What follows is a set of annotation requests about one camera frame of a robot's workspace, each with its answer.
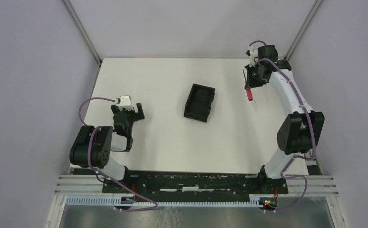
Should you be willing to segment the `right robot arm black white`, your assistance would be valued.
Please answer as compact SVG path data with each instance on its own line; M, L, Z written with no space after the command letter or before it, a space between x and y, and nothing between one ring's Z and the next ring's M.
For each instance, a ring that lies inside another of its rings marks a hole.
M257 188L263 194L283 186L284 174L295 159L313 160L325 121L322 112L308 104L298 88L292 68L286 59L279 59L274 45L248 46L250 63L244 67L244 89L253 100L252 89L270 84L287 115L276 136L278 148L257 175Z

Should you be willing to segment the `red handled screwdriver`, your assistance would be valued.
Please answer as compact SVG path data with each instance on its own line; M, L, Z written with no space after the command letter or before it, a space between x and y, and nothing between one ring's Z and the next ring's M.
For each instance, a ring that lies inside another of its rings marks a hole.
M246 76L245 70L243 69L242 72L243 72L243 76L244 76L244 80L245 80L244 89L246 91L247 99L249 101L252 101L253 100L253 95L252 95L251 88L249 87L249 84L248 84L248 81L247 81L247 76Z

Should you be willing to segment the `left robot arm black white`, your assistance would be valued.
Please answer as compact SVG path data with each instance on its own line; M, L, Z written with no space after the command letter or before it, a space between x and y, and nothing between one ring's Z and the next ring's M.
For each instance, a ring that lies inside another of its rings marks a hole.
M134 122L145 119L142 104L136 106L120 108L117 104L112 105L112 126L101 126L97 130L91 125L82 126L69 153L71 164L114 180L114 188L123 194L132 187L132 181L126 177L129 169L111 158L111 152L131 150Z

